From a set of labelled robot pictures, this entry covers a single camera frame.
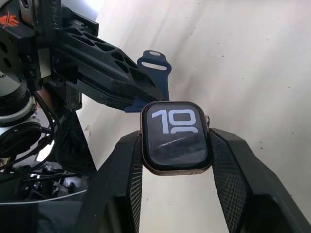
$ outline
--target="white wall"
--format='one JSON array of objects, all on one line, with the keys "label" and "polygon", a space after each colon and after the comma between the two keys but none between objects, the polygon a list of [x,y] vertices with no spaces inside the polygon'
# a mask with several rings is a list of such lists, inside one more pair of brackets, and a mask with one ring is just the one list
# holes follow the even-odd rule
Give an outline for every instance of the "white wall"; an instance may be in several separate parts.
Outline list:
[{"label": "white wall", "polygon": [[[244,138],[311,222],[310,10],[308,0],[106,0],[97,21],[100,38],[134,61],[165,54],[171,100],[197,103],[212,127]],[[79,118],[97,167],[139,129],[138,114],[85,97]],[[140,232],[227,232],[211,169],[143,179]]]}]

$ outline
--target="number 10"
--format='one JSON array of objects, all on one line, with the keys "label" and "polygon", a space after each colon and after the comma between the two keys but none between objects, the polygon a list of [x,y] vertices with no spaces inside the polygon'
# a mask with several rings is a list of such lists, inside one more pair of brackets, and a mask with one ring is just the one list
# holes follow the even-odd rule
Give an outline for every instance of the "number 10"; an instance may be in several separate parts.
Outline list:
[{"label": "number 10", "polygon": [[[174,120],[174,114],[182,114],[182,113],[188,113],[190,115],[190,120],[188,121],[175,121]],[[166,110],[159,110],[155,113],[152,113],[152,118],[157,117],[161,115],[162,116],[162,125],[163,125],[163,133],[168,134],[169,133],[169,124],[167,122],[167,112]],[[171,125],[175,126],[183,126],[183,127],[173,127],[171,129],[171,133],[177,133],[177,132],[194,132],[198,133],[198,129],[193,126],[185,126],[185,125],[194,125],[196,123],[195,114],[193,110],[190,109],[180,109],[180,110],[170,110],[169,111],[169,122]]]}]

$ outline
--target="watch screen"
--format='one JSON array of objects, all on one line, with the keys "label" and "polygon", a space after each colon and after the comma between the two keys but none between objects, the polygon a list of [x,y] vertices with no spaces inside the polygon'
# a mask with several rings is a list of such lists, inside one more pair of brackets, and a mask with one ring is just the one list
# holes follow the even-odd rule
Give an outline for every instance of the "watch screen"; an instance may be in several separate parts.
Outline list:
[{"label": "watch screen", "polygon": [[157,170],[209,165],[204,113],[191,102],[154,102],[142,113],[144,157]]}]

